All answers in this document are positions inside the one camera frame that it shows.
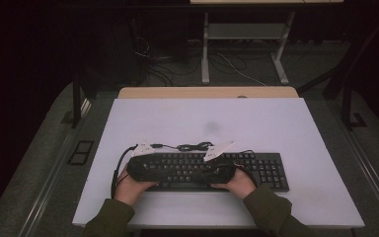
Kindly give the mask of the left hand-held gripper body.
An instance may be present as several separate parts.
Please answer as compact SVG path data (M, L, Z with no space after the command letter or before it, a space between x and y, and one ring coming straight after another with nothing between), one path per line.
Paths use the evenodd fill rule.
M170 171L162 165L162 156L147 143L139 143L131 154L126 168L129 176L137 182L161 182Z

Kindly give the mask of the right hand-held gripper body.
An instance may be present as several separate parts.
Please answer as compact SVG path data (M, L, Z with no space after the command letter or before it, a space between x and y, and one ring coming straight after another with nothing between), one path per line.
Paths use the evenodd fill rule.
M235 165L225 153L235 145L234 141L212 145L207 148L203 157L206 168L202 171L202 179L210 184L226 184L235 174Z

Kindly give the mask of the black computer keyboard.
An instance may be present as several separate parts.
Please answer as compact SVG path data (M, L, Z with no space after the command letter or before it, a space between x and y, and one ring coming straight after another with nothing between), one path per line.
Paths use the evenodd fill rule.
M204 153L160 153L162 165L170 175L149 189L150 192L216 192L210 183L202 179L206 168ZM279 153L254 153L252 150L225 153L235 168L241 168L259 185L267 185L273 191L289 191L287 178Z

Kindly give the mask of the person's right hand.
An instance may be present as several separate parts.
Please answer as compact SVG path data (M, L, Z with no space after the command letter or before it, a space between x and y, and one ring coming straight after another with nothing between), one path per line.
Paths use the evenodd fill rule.
M211 187L227 190L239 199L244 199L257 188L251 178L239 168L236 169L234 177L228 183L211 184Z

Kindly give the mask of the person's left hand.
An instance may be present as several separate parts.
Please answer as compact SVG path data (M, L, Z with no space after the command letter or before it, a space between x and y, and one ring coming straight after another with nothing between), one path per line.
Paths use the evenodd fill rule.
M132 179L126 169L123 169L116 181L114 199L127 205L134 206L140 196L149 188L156 185L156 182L137 182Z

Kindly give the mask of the black floor socket box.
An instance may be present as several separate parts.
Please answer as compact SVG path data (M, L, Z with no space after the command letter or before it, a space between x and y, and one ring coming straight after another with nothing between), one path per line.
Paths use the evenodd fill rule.
M69 165L85 165L94 145L93 140L80 140L69 157Z

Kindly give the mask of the wooden table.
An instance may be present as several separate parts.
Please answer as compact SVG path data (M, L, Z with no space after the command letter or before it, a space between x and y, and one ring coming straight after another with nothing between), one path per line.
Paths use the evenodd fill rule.
M292 87L126 87L119 99L298 98Z

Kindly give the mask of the black metal stand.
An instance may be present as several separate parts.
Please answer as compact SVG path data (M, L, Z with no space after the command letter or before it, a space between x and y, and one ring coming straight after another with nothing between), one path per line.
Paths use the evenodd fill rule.
M92 83L85 72L78 72L72 78L73 90L73 122L72 127L76 128L82 118L82 105L84 101L93 94Z
M349 50L341 62L297 92L305 93L325 82L323 96L332 100L341 96L341 121L349 129L364 125L361 117L351 111L352 93L357 92L379 115L379 14L371 14L357 26Z

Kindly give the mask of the white metal frame table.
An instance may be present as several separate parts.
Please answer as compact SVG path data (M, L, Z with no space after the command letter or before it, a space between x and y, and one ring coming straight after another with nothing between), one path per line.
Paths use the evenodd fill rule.
M228 6L242 7L254 6L276 6L277 4L289 5L299 4L300 6L323 6L324 4L340 4L343 0L189 0L193 6ZM211 23L209 12L204 12L203 38L201 54L201 83L208 85L209 81L209 60L208 42L210 40L279 40L277 50L270 55L277 77L282 84L288 84L286 72L280 62L288 36L291 30L295 12L289 11L283 23Z

